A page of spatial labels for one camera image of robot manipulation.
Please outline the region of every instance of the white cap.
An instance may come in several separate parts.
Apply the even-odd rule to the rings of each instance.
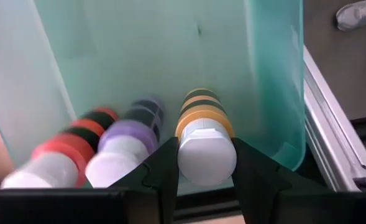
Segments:
[[[1,189],[74,187],[78,168],[66,155],[46,152],[6,176]]]
[[[231,176],[236,164],[234,145],[222,124],[200,118],[184,128],[178,150],[178,168],[193,184],[221,184]]]
[[[139,166],[149,156],[145,145],[132,136],[120,135],[105,142],[103,150],[86,166],[94,188],[109,187]]]

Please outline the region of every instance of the plastic tube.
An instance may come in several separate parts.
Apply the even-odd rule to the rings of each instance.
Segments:
[[[158,149],[163,106],[155,98],[133,102],[124,119],[101,137],[98,153],[86,167],[93,187],[109,187]]]
[[[9,174],[1,188],[81,187],[85,168],[97,151],[101,135],[115,122],[107,108],[91,111],[53,139],[38,146],[31,160]]]
[[[175,136],[180,140],[178,167],[193,184],[218,185],[231,176],[237,160],[231,142],[234,130],[211,90],[200,88],[187,94]]]

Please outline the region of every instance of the purple ring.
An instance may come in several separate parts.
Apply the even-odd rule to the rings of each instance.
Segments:
[[[145,124],[134,120],[122,120],[115,122],[101,136],[98,144],[98,152],[103,150],[105,143],[115,136],[128,135],[140,140],[149,154],[158,149],[158,142],[155,133]]]

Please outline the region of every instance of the frosted acrylic panel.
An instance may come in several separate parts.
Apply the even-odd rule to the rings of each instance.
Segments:
[[[0,132],[16,167],[71,121],[39,21],[33,1],[0,0]]]
[[[100,105],[124,114],[132,100],[157,95],[164,141],[187,92],[208,87],[238,137],[292,169],[301,160],[300,0],[35,3],[77,115]]]

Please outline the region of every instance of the black band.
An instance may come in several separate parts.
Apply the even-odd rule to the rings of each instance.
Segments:
[[[89,119],[98,123],[104,130],[107,130],[114,122],[114,118],[106,112],[92,111],[83,115],[80,119]]]
[[[144,106],[148,108],[148,110],[152,111],[153,114],[157,114],[159,116],[160,121],[163,123],[163,111],[159,108],[158,104],[151,100],[139,100],[132,104],[133,106]]]
[[[67,129],[63,130],[61,133],[73,134],[75,136],[82,138],[87,143],[89,143],[89,145],[91,146],[91,148],[93,149],[94,152],[97,152],[97,147],[98,147],[98,142],[100,141],[100,137],[96,133],[94,133],[86,128],[81,128],[81,127],[69,127]]]
[[[132,109],[125,114],[124,119],[131,119],[145,124],[150,129],[152,129],[152,131],[155,133],[157,137],[157,140],[159,141],[159,127],[154,122],[155,115],[151,113],[151,111],[148,111],[143,108]]]
[[[215,98],[216,100],[220,101],[219,97],[210,90],[195,90],[194,92],[188,94],[184,98],[183,104],[185,102],[187,102],[189,99],[191,99],[192,97],[196,97],[196,96],[210,96],[210,97]]]
[[[185,111],[188,111],[189,109],[193,108],[194,106],[200,106],[200,105],[214,106],[216,108],[219,108],[225,114],[227,114],[224,111],[224,108],[219,103],[216,103],[215,101],[211,101],[211,100],[197,100],[197,101],[194,101],[194,102],[188,104],[186,107],[184,107],[184,109],[180,113],[180,116],[182,116]]]

